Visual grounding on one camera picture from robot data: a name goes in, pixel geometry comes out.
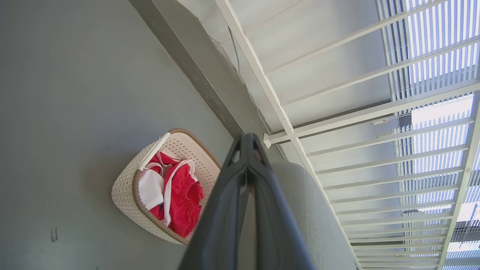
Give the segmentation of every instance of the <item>gray floor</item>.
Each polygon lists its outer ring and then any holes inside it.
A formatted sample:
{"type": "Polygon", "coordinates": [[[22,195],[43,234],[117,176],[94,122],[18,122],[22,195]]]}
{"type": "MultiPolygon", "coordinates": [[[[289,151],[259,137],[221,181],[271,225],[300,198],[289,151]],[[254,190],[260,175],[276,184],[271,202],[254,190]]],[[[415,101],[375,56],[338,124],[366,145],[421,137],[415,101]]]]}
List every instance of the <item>gray floor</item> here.
{"type": "Polygon", "coordinates": [[[232,138],[128,0],[0,1],[0,269],[175,269],[110,188],[171,128],[232,138]]]}

